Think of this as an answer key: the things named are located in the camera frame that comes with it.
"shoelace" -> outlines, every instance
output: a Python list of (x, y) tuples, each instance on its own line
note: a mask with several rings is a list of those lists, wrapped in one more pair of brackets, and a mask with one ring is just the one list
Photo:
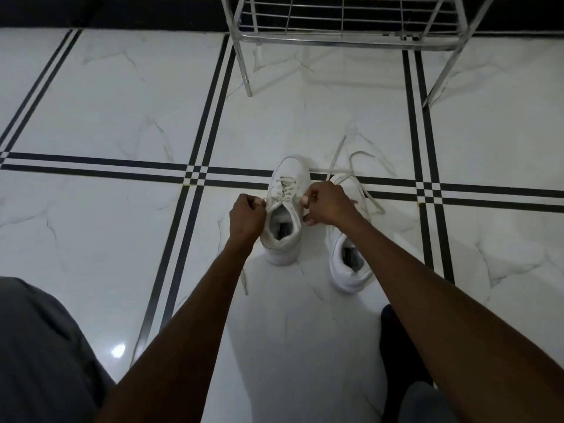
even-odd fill
[(272, 189), (271, 196), (274, 200), (280, 202), (291, 202), (296, 191), (298, 183), (291, 177), (280, 177), (277, 186)]
[(368, 213), (368, 215), (384, 215), (386, 213), (386, 210), (382, 207), (382, 205), (380, 205), (376, 199), (374, 199), (370, 193), (363, 187), (363, 185), (360, 183), (360, 181), (358, 181), (358, 178), (355, 175), (354, 169), (353, 169), (353, 164), (352, 164), (352, 160), (353, 160), (353, 156), (359, 155), (359, 154), (363, 154), (369, 157), (374, 158), (374, 155), (371, 155), (370, 153), (367, 153), (366, 151), (355, 151), (353, 154), (351, 154), (349, 156), (349, 167), (350, 170), (342, 170), (342, 169), (335, 169), (335, 163), (337, 162), (337, 159), (339, 157), (339, 155), (341, 154), (341, 150), (343, 148), (343, 145), (345, 144), (345, 140), (346, 140), (347, 136), (344, 135), (343, 139), (341, 140), (341, 142), (339, 142), (339, 146), (337, 147), (337, 151), (335, 151), (335, 155), (333, 156), (333, 160), (331, 161), (331, 166), (329, 166), (329, 169), (310, 169), (311, 172), (317, 172), (320, 174), (327, 174), (327, 178), (326, 180), (329, 180), (331, 178), (331, 175), (333, 174), (347, 174), (344, 177), (342, 177), (341, 180), (345, 180), (347, 178), (350, 178), (354, 181), (354, 183), (362, 190), (362, 192), (364, 193), (364, 195), (370, 200), (370, 202), (372, 202), (372, 204), (376, 207), (376, 209), (378, 210), (377, 212), (372, 212), (372, 213)]

